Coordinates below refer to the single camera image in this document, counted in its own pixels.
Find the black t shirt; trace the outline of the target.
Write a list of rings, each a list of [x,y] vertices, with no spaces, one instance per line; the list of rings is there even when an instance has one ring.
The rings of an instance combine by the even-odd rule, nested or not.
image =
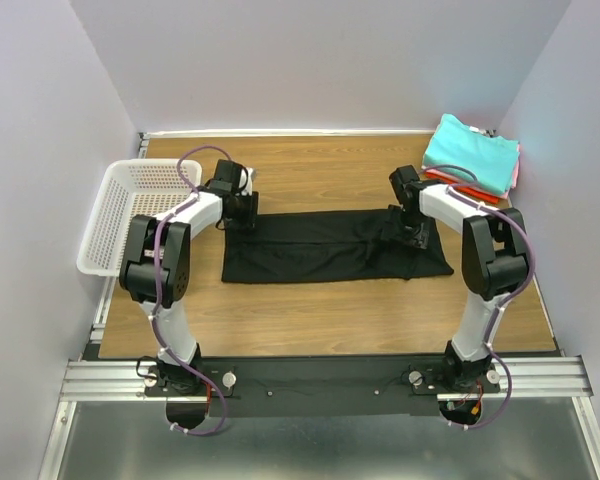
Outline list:
[[[433,221],[425,249],[407,244],[400,208],[266,214],[225,232],[221,280],[291,284],[450,276]]]

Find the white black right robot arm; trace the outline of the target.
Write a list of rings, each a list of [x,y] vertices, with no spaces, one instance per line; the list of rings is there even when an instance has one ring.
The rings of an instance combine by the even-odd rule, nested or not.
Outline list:
[[[437,221],[461,235],[461,272],[468,297],[436,380],[448,390],[468,389],[487,374],[504,312],[534,274],[522,214],[515,208],[488,207],[452,185],[423,180],[411,165],[394,170],[389,181],[399,205],[391,209],[385,237],[424,251],[433,243]]]

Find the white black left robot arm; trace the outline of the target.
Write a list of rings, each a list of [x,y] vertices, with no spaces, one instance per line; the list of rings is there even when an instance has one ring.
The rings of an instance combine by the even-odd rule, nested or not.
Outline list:
[[[149,386],[191,395],[208,383],[202,378],[200,347],[183,305],[191,243],[210,226],[254,227],[259,199],[254,179],[254,169],[222,159],[205,184],[185,182],[191,191],[181,203],[131,219],[119,283],[147,315],[158,345],[156,365],[145,376]]]

